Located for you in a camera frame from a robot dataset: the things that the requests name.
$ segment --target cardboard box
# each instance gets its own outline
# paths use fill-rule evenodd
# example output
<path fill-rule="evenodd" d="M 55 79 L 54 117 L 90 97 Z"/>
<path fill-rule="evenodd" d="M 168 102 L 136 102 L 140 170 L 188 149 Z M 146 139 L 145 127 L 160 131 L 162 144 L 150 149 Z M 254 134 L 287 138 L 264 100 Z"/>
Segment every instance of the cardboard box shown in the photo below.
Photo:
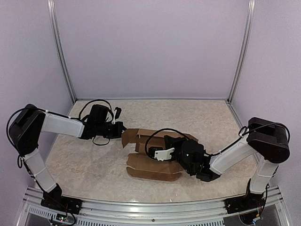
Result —
<path fill-rule="evenodd" d="M 151 129 L 127 129 L 122 134 L 121 143 L 125 147 L 129 143 L 136 143 L 135 151 L 128 155 L 127 173 L 136 178 L 146 178 L 153 180 L 175 181 L 181 176 L 183 168 L 176 161 L 157 161 L 149 158 L 144 150 L 146 140 L 156 130 Z M 163 147 L 165 149 L 164 136 L 182 137 L 180 134 L 169 131 L 162 131 L 156 134 L 148 143 L 151 146 Z M 185 134 L 189 138 L 198 141 L 194 136 Z"/>

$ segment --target white arm segment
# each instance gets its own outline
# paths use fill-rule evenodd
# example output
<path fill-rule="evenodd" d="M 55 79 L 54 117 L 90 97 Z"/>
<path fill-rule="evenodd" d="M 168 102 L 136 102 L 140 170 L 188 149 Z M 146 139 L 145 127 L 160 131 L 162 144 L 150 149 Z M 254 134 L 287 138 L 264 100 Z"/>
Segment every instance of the white arm segment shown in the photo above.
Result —
<path fill-rule="evenodd" d="M 76 119 L 64 118 L 55 114 L 45 113 L 45 119 L 41 132 L 50 132 L 81 137 L 84 125 Z"/>
<path fill-rule="evenodd" d="M 250 191 L 253 194 L 262 194 L 266 185 L 275 173 L 279 164 L 271 163 L 263 157 L 257 165 L 257 170 L 251 178 Z"/>
<path fill-rule="evenodd" d="M 256 153 L 256 150 L 248 145 L 247 138 L 248 135 L 245 135 L 220 155 L 213 156 L 210 160 L 210 170 L 221 175 L 231 166 Z"/>
<path fill-rule="evenodd" d="M 36 178 L 40 186 L 46 191 L 50 192 L 56 187 L 56 183 L 50 175 L 46 165 L 40 155 L 38 149 L 35 149 L 30 154 L 24 156 L 24 162 Z"/>

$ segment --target aluminum frame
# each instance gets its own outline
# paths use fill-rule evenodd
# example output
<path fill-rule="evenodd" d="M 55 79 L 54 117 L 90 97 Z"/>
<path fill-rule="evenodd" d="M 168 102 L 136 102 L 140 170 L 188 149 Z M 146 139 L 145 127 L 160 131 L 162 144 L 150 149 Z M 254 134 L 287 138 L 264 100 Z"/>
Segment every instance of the aluminum frame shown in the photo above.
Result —
<path fill-rule="evenodd" d="M 23 208 L 17 226 L 24 226 L 28 213 L 40 217 L 50 218 L 51 215 L 62 212 L 51 210 L 40 205 L 42 191 L 29 187 L 23 199 Z M 206 222 L 223 222 L 226 217 L 238 215 L 238 213 L 227 214 L 224 198 L 178 203 L 126 203 L 97 201 L 90 199 L 83 200 L 82 209 L 76 215 L 77 225 L 174 225 L 188 226 Z M 289 226 L 286 208 L 279 188 L 268 189 L 266 206 L 276 205 L 281 225 Z"/>
<path fill-rule="evenodd" d="M 74 104 L 76 102 L 76 94 L 69 76 L 69 72 L 67 69 L 67 64 L 66 64 L 66 60 L 65 60 L 65 56 L 63 53 L 63 47 L 62 47 L 62 42 L 60 39 L 60 32 L 58 30 L 58 25 L 57 25 L 57 18 L 56 18 L 56 13 L 55 13 L 55 2 L 54 0 L 47 0 L 48 3 L 48 10 L 49 10 L 49 16 L 50 16 L 50 22 L 51 22 L 51 27 L 52 27 L 52 33 L 53 33 L 53 37 L 55 39 L 55 46 L 56 46 L 56 50 L 57 50 L 57 55 L 62 67 L 62 71 L 63 71 L 63 77 L 64 80 L 66 82 L 66 86 L 68 89 L 68 93 L 70 96 L 70 99 L 72 101 L 72 103 Z"/>
<path fill-rule="evenodd" d="M 252 28 L 252 22 L 254 17 L 254 9 L 255 9 L 255 0 L 249 0 L 249 7 L 248 7 L 248 13 L 246 18 L 246 26 L 245 26 L 245 32 L 243 37 L 243 43 L 240 49 L 238 64 L 235 71 L 234 80 L 231 86 L 230 94 L 228 97 L 228 102 L 231 104 L 238 86 L 238 81 L 241 75 L 241 71 L 244 65 L 245 57 L 246 57 L 246 51 L 248 48 L 249 38 L 251 34 L 251 28 Z"/>

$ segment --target white wall panel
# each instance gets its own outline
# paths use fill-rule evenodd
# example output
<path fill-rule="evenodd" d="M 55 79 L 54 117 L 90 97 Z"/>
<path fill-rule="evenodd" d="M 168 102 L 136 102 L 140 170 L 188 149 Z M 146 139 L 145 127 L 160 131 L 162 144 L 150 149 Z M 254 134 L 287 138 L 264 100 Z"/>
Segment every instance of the white wall panel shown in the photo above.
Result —
<path fill-rule="evenodd" d="M 291 131 L 291 156 L 272 181 L 279 185 L 292 225 L 301 220 L 301 1 L 257 0 L 234 108 L 244 125 L 256 116 Z"/>
<path fill-rule="evenodd" d="M 56 0 L 78 98 L 228 97 L 248 0 Z"/>

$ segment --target beige countertop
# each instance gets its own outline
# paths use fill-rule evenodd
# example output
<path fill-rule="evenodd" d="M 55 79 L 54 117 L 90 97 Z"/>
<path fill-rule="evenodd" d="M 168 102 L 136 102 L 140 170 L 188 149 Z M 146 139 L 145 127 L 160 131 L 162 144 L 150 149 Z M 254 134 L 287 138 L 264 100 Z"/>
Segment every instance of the beige countertop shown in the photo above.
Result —
<path fill-rule="evenodd" d="M 77 117 L 85 103 L 76 102 L 70 116 Z M 113 109 L 121 107 L 119 120 L 127 128 L 167 127 L 190 133 L 208 153 L 218 152 L 238 137 L 239 129 L 224 101 L 114 100 L 110 103 Z M 95 142 L 106 140 L 99 137 Z M 116 202 L 186 202 L 243 194 L 256 167 L 249 156 L 211 182 L 186 173 L 174 182 L 132 178 L 126 172 L 126 161 L 134 149 L 134 144 L 122 149 L 121 139 L 96 146 L 92 140 L 59 135 L 46 165 L 63 194 Z"/>

